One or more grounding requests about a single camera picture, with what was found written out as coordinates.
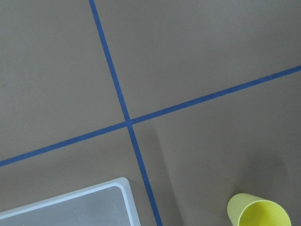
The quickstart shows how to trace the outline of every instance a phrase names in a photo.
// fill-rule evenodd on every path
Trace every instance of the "yellow cup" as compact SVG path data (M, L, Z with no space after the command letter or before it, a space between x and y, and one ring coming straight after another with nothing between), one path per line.
M236 194L228 202L233 226L291 226L286 211L277 203L250 194Z

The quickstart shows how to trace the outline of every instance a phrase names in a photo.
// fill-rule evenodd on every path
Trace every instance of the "gray floor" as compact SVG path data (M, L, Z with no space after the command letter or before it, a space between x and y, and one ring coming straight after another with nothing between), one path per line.
M96 0L131 118L301 64L300 1ZM0 160L124 121L88 1L0 3ZM301 72L134 125L165 226L229 198L301 224ZM118 177L156 225L126 128L0 168L0 211Z

